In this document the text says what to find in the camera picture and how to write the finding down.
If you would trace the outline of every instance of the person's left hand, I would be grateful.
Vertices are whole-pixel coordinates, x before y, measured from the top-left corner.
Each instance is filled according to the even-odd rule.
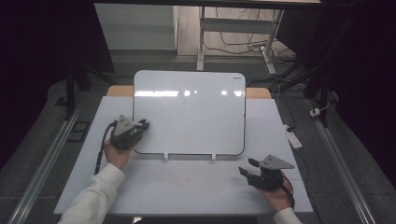
[[[105,141],[104,152],[107,162],[113,164],[120,170],[128,163],[133,147],[128,150],[118,150],[110,144],[110,140]]]

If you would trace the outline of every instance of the sleeve cuff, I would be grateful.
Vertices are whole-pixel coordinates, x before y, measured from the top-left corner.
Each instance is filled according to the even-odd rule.
[[[108,163],[96,176],[106,182],[112,183],[116,188],[125,179],[125,174],[111,163]]]
[[[276,224],[301,224],[301,221],[294,214],[292,208],[285,208],[274,215]]]

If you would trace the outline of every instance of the sleeve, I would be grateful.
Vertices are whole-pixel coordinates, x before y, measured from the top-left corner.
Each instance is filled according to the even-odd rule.
[[[124,173],[108,163],[62,214],[59,223],[102,223],[124,180]]]
[[[274,221],[276,224],[302,224],[290,207],[277,212]]]

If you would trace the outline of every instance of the power strip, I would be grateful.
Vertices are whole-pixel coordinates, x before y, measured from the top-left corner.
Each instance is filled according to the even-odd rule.
[[[286,131],[286,137],[288,137],[289,143],[291,145],[291,148],[293,149],[297,149],[302,147],[303,145],[301,144],[301,142],[298,140],[298,138],[296,137],[296,135],[293,133],[293,131],[288,132],[288,125],[283,125],[285,127],[285,131]]]

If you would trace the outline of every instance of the hand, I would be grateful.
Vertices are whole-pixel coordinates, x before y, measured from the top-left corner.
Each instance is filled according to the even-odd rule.
[[[283,178],[283,185],[291,191],[291,184],[289,181],[286,180],[286,178]],[[291,200],[289,195],[281,188],[279,189],[274,189],[274,190],[265,190],[265,189],[259,189],[256,188],[260,193],[264,195],[264,197],[267,199],[268,203],[271,205],[273,208],[274,212],[277,213],[280,210],[283,210],[285,208],[291,207]]]
[[[115,165],[120,170],[128,163],[132,152],[132,147],[128,150],[118,150],[110,144],[110,140],[105,141],[105,155],[107,162]]]

